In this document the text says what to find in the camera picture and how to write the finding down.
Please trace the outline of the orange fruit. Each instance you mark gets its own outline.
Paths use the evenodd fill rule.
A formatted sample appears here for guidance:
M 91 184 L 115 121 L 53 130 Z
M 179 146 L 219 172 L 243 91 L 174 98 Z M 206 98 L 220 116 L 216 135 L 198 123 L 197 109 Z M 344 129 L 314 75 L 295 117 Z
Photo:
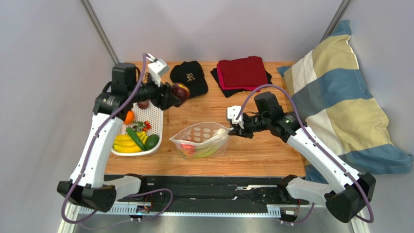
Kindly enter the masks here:
M 135 121 L 135 113 L 133 111 L 128 111 L 126 118 L 124 120 L 124 124 L 132 124 Z

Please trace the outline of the clear polka dot zip bag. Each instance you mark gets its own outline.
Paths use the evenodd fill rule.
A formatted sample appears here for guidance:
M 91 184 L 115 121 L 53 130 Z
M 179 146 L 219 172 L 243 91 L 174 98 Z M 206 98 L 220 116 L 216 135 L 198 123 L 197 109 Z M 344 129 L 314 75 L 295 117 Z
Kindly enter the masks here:
M 180 131 L 179 133 L 177 133 L 176 135 L 174 135 L 173 137 L 170 138 L 170 141 L 172 141 L 177 149 L 177 152 L 184 156 L 187 159 L 195 159 L 193 158 L 194 154 L 191 156 L 186 156 L 184 155 L 181 151 L 180 151 L 180 145 L 181 144 L 190 144 L 190 145 L 194 145 L 195 148 L 204 145 L 206 143 L 207 140 L 209 140 L 210 138 L 212 138 L 213 134 L 218 130 L 218 129 L 229 129 L 228 127 L 223 126 L 222 124 L 216 123 L 216 122 L 202 122 L 202 123 L 197 123 L 194 125 L 191 125 L 189 127 L 186 127 L 185 129 L 183 129 L 182 131 Z M 227 145 L 224 149 L 217 151 L 216 153 L 212 154 L 209 157 L 214 157 L 214 156 L 224 156 L 225 152 L 226 152 L 226 148 L 228 146 L 229 143 L 229 138 L 227 141 Z

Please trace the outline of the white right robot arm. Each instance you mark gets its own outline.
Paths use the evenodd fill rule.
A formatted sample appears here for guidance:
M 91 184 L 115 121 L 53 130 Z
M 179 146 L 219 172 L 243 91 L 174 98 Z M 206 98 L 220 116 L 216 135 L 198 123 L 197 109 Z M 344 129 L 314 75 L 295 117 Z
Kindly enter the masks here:
M 271 92 L 258 94 L 254 101 L 258 111 L 252 116 L 243 112 L 243 106 L 228 107 L 229 135 L 252 138 L 256 132 L 269 131 L 303 155 L 326 180 L 317 183 L 289 175 L 277 185 L 284 198 L 322 205 L 343 223 L 359 217 L 363 208 L 370 208 L 376 186 L 373 175 L 361 173 L 340 159 L 296 112 L 284 112 Z

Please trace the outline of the red tomato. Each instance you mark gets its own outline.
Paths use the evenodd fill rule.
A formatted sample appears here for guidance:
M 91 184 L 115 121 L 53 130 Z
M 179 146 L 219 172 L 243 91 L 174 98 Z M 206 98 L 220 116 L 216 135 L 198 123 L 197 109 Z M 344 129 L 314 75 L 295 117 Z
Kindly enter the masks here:
M 194 145 L 181 144 L 180 145 L 180 151 L 186 156 L 191 156 L 196 152 L 196 148 L 195 148 Z

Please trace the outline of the dark purple round fruit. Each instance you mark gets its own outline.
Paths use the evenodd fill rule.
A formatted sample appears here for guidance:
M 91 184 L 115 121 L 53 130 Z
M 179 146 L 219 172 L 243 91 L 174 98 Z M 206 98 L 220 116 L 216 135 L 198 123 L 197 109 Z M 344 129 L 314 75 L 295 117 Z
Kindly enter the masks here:
M 172 85 L 172 93 L 184 103 L 190 98 L 190 90 L 182 83 L 174 83 Z

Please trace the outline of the small dark purple fruit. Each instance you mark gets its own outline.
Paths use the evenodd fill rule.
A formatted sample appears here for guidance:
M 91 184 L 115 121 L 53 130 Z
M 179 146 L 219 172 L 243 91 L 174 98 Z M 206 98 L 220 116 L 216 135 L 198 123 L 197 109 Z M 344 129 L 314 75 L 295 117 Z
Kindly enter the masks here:
M 150 102 L 148 100 L 137 102 L 137 106 L 139 109 L 147 109 L 149 105 L 150 105 Z

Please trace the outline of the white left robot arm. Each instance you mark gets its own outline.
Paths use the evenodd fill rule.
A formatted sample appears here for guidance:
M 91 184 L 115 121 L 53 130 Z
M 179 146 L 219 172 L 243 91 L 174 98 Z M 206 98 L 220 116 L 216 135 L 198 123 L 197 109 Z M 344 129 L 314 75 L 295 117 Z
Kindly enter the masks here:
M 138 69 L 132 63 L 118 63 L 112 68 L 112 80 L 95 99 L 92 126 L 76 169 L 67 181 L 60 181 L 57 192 L 67 203 L 108 212 L 115 201 L 139 192 L 142 177 L 135 174 L 104 181 L 104 169 L 113 142 L 133 104 L 149 100 L 160 110 L 178 107 L 182 100 L 173 94 L 174 86 L 162 83 L 160 77 L 169 67 L 163 60 L 143 64 Z

